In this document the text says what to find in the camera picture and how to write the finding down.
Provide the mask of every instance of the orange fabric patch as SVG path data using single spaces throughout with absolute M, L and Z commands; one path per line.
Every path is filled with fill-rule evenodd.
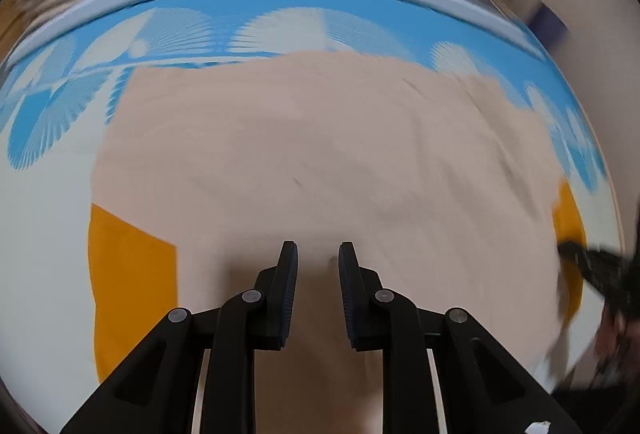
M 581 245 L 587 244 L 587 236 L 584 232 L 582 218 L 575 204 L 574 195 L 569 187 L 569 182 L 564 180 L 560 186 L 560 198 L 554 208 L 554 228 L 556 240 L 575 241 Z M 571 319 L 580 309 L 582 302 L 582 275 L 578 267 L 571 263 L 562 263 L 562 274 L 569 292 L 569 302 L 564 316 L 564 324 L 569 324 Z
M 92 205 L 88 254 L 95 366 L 103 382 L 178 305 L 176 249 Z

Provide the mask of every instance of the beige wall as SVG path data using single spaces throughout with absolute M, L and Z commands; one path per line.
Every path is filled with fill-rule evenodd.
M 541 0 L 569 33 L 552 53 L 582 103 L 618 195 L 627 250 L 640 195 L 640 4 L 637 0 Z M 538 0 L 514 0 L 525 21 Z

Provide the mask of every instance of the silver screw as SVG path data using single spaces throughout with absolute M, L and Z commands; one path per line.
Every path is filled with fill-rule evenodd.
M 187 318 L 187 310 L 185 308 L 174 308 L 169 312 L 169 320 L 171 322 L 182 322 Z
M 248 289 L 242 293 L 242 300 L 245 302 L 258 302 L 262 298 L 262 293 L 257 289 Z
M 462 324 L 463 322 L 466 322 L 466 320 L 469 318 L 469 315 L 467 315 L 466 311 L 464 311 L 463 309 L 454 308 L 449 312 L 449 318 L 453 322 L 457 322 L 458 324 Z
M 379 289 L 376 292 L 376 300 L 379 302 L 391 302 L 394 297 L 394 293 L 389 289 Z

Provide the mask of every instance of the white sticker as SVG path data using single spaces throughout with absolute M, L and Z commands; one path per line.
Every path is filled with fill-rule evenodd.
M 547 434 L 550 426 L 550 421 L 537 421 L 529 425 L 524 434 Z

